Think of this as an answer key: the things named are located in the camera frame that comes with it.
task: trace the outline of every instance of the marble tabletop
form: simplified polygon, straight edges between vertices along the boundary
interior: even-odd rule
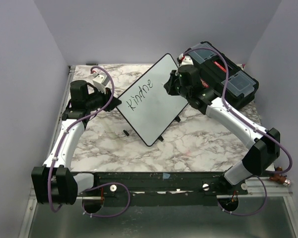
[[[119,96],[151,64],[102,65],[113,77]],[[87,77],[90,66],[77,66],[74,80]],[[260,124],[253,102],[241,112]],[[206,172],[225,171],[247,152],[240,140],[217,121],[187,106],[163,133],[164,141],[147,147],[118,110],[100,112],[80,138],[72,171],[99,172]]]

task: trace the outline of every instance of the whiteboard with handwriting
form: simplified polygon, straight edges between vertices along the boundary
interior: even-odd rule
[[[147,146],[152,146],[188,104],[181,96],[169,96],[163,85],[177,65],[165,54],[137,79],[119,99],[119,112]]]

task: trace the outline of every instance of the gray wall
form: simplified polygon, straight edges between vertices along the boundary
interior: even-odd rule
[[[281,132],[294,158],[288,175],[298,209],[298,0],[282,1],[247,65],[259,80],[256,105],[264,125]],[[284,153],[278,164],[288,166]]]
[[[0,238],[18,236],[68,68],[32,0],[0,0]]]
[[[34,0],[68,64],[149,63],[207,40],[246,62],[280,0]]]

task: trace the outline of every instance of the purple cable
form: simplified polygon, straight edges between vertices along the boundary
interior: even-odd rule
[[[229,212],[228,210],[225,210],[221,205],[220,203],[218,202],[218,206],[222,209],[223,212],[226,212],[230,215],[234,215],[234,216],[239,216],[239,217],[247,217],[247,216],[252,216],[252,215],[256,215],[257,213],[261,212],[266,204],[267,204],[267,190],[266,190],[266,186],[264,185],[264,182],[260,179],[259,176],[255,176],[258,178],[258,180],[262,183],[263,185],[263,188],[264,188],[264,191],[265,191],[265,199],[264,199],[264,202],[263,202],[263,205],[255,212],[251,212],[251,213],[248,213],[248,214],[243,214],[243,213],[234,213],[234,212]]]
[[[115,91],[115,86],[114,86],[114,81],[113,81],[113,78],[110,76],[110,74],[103,68],[99,67],[99,66],[94,66],[91,68],[91,72],[94,68],[97,68],[97,69],[100,69],[102,70],[106,75],[107,77],[109,78],[110,82],[111,82],[111,86],[112,86],[112,92],[111,92],[111,95],[110,95],[110,98],[108,100],[108,102],[101,108],[99,109],[98,111],[95,111],[94,113],[92,114],[89,114],[83,118],[80,118],[78,120],[76,120],[75,122],[73,122],[71,125],[69,125],[69,127],[65,130],[64,134],[62,135],[61,139],[60,139],[60,142],[56,148],[56,151],[55,151],[55,155],[54,155],[54,158],[52,160],[52,163],[51,163],[51,166],[50,166],[50,169],[49,169],[49,176],[48,176],[48,200],[49,200],[49,205],[50,205],[50,208],[53,212],[58,212],[61,208],[62,205],[60,205],[57,209],[54,208],[53,206],[53,203],[52,203],[52,193],[51,193],[51,180],[52,180],[52,172],[53,172],[53,168],[54,168],[54,165],[55,165],[55,162],[56,162],[56,159],[59,155],[59,152],[60,152],[60,149],[61,149],[61,146],[65,140],[65,137],[68,133],[68,131],[73,127],[75,126],[77,123],[81,122],[82,120],[85,120],[85,119],[88,119],[92,116],[95,116],[97,115],[99,112],[101,112],[102,110],[104,110],[109,104],[110,102],[113,100],[113,97],[114,97],[114,91]]]
[[[120,185],[120,186],[124,187],[124,189],[126,190],[126,192],[128,194],[128,202],[127,202],[127,205],[125,206],[125,208],[122,211],[120,211],[119,213],[116,213],[116,214],[113,214],[113,215],[97,215],[97,214],[91,214],[91,213],[86,212],[85,211],[85,207],[84,207],[84,203],[83,203],[82,204],[82,208],[84,210],[84,214],[86,213],[86,214],[88,214],[90,216],[93,216],[93,217],[110,218],[110,217],[117,217],[120,214],[124,213],[128,209],[129,204],[130,204],[130,192],[129,192],[128,188],[125,185],[123,185],[122,183],[119,183],[119,182],[109,182],[109,183],[105,183],[105,184],[102,184],[102,185],[97,186],[97,187],[92,187],[90,189],[87,189],[87,190],[85,190],[85,192],[87,192],[87,191],[93,191],[93,190],[99,189],[101,187],[105,187],[105,186],[113,185],[113,184]]]
[[[277,140],[275,140],[273,137],[271,137],[270,135],[260,131],[260,130],[256,130],[256,127],[254,127],[252,124],[248,123],[246,120],[244,120],[239,114],[237,114],[236,112],[234,111],[231,111],[230,107],[227,105],[226,103],[226,100],[225,100],[225,93],[226,93],[226,88],[227,88],[227,84],[228,84],[228,66],[227,66],[227,63],[225,61],[225,59],[223,58],[223,56],[217,52],[216,50],[213,50],[213,49],[209,49],[209,48],[196,48],[196,49],[191,49],[191,50],[188,50],[186,51],[185,53],[183,53],[183,55],[187,55],[188,53],[190,52],[193,52],[193,51],[196,51],[196,50],[208,50],[208,51],[212,51],[214,52],[215,54],[217,54],[220,59],[222,60],[222,62],[224,63],[224,66],[225,66],[225,70],[226,70],[226,74],[225,74],[225,84],[224,84],[224,88],[223,88],[223,93],[222,93],[222,101],[223,101],[223,104],[224,106],[226,107],[226,109],[228,111],[230,111],[236,118],[238,118],[241,122],[243,122],[245,125],[247,125],[248,127],[252,128],[253,130],[255,130],[256,132],[260,133],[261,135],[267,137],[268,139],[270,139],[271,141],[273,141],[276,145],[278,145],[284,152],[285,154],[288,156],[288,159],[289,159],[289,166],[287,169],[283,170],[283,171],[266,171],[268,173],[271,173],[271,174],[283,174],[283,173],[286,173],[288,172],[292,166],[293,166],[293,159],[290,155],[290,153],[288,152],[288,150],[283,146],[281,145]]]

